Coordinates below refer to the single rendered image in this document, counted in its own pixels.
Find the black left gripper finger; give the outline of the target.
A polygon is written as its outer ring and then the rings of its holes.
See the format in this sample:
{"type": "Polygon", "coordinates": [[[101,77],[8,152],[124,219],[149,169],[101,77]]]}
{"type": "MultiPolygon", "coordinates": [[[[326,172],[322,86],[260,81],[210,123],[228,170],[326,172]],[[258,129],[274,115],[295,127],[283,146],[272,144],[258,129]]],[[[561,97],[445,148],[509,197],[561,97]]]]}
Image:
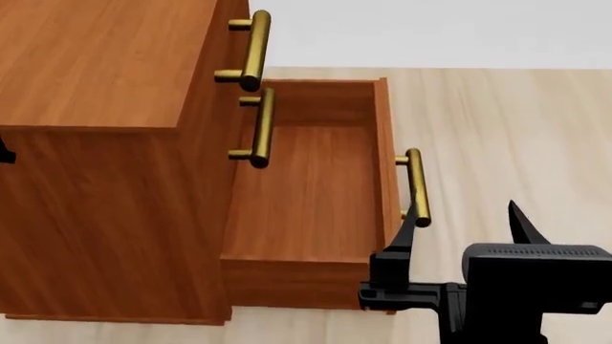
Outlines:
{"type": "Polygon", "coordinates": [[[0,137],[0,163],[16,163],[16,153],[7,147],[2,137],[0,137]]]}

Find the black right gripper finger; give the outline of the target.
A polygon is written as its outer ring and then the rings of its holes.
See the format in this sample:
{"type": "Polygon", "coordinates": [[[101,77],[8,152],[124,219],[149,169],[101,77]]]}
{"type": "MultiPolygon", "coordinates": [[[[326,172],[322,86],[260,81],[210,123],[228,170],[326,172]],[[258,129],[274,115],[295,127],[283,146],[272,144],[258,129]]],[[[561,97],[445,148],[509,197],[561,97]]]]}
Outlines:
{"type": "Polygon", "coordinates": [[[535,228],[528,217],[510,200],[508,203],[509,225],[515,244],[550,245],[551,243],[535,228]]]}
{"type": "Polygon", "coordinates": [[[370,283],[376,288],[407,288],[415,231],[414,197],[390,245],[370,255],[370,283]]]}

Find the large wooden drawer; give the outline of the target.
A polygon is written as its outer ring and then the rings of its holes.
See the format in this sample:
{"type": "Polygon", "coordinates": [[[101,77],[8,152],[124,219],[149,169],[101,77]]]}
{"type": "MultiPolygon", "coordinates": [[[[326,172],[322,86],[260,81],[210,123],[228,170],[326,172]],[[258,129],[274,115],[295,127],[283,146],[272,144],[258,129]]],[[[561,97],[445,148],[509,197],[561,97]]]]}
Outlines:
{"type": "Polygon", "coordinates": [[[233,306],[356,309],[401,225],[388,85],[270,79],[270,163],[239,162],[221,254],[233,306]]]}

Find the brown wooden cabinet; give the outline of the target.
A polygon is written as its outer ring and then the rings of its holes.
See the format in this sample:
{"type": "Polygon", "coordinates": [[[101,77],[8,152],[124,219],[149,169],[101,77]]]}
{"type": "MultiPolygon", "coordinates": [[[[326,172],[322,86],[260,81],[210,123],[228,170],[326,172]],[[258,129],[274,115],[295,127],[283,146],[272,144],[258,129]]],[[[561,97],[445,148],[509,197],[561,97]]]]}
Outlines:
{"type": "Polygon", "coordinates": [[[220,325],[179,120],[218,0],[0,0],[0,313],[220,325]]]}

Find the mid-height wooden drawer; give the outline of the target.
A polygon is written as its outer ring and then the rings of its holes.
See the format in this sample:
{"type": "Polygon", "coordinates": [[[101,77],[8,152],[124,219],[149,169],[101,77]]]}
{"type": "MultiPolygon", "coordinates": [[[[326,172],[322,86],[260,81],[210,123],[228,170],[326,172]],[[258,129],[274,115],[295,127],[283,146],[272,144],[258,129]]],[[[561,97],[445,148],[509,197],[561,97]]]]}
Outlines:
{"type": "Polygon", "coordinates": [[[187,129],[187,152],[196,188],[195,210],[206,232],[224,228],[236,162],[231,149],[241,148],[239,134],[244,119],[238,98],[239,85],[216,84],[206,107],[194,114],[187,129]]]}

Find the shallow wooden drawer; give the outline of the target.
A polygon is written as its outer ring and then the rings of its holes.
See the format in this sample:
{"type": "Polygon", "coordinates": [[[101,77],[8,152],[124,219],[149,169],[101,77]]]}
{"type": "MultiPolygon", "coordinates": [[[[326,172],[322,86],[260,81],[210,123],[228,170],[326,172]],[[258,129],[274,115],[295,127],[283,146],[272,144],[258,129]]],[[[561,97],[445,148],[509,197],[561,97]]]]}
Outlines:
{"type": "Polygon", "coordinates": [[[246,19],[250,16],[248,0],[218,0],[204,45],[200,51],[186,101],[179,120],[182,136],[187,139],[188,125],[194,114],[206,107],[207,99],[214,93],[216,84],[214,72],[218,70],[238,70],[242,68],[248,34],[231,32],[228,23],[231,19],[246,19]]]}

